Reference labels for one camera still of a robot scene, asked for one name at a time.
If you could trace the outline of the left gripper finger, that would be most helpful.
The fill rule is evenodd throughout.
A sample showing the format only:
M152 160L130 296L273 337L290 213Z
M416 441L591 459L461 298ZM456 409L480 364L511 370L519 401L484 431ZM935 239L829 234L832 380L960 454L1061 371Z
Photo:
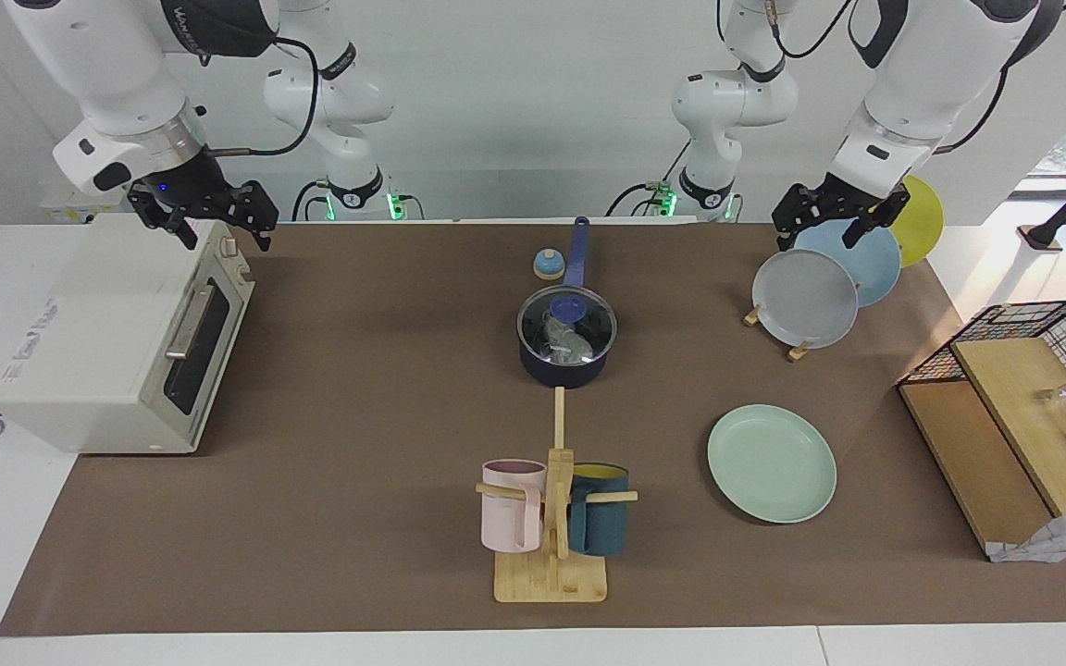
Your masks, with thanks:
M775 206L771 214L779 250L791 249L800 233L811 230L820 224L818 194L820 191L817 189L809 189L803 184L788 186L781 201Z
M867 233L871 233L877 228L892 227L894 220L901 214L910 198L912 195L909 194L905 185L897 185L884 201L875 205L855 205L856 216L854 222L850 223L847 230L843 232L843 244L847 249L853 249Z

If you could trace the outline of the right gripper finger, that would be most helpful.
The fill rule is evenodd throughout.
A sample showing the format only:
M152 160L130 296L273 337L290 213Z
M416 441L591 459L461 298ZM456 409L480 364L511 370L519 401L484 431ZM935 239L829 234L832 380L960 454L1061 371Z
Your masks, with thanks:
M185 222L189 211L185 206L173 206L165 210L157 201L152 191L145 185L130 185L130 205L146 228L164 230L181 241L187 250L196 248L198 235Z
M278 222L279 209L261 182L249 180L226 190L226 224L248 231L259 250L269 251Z

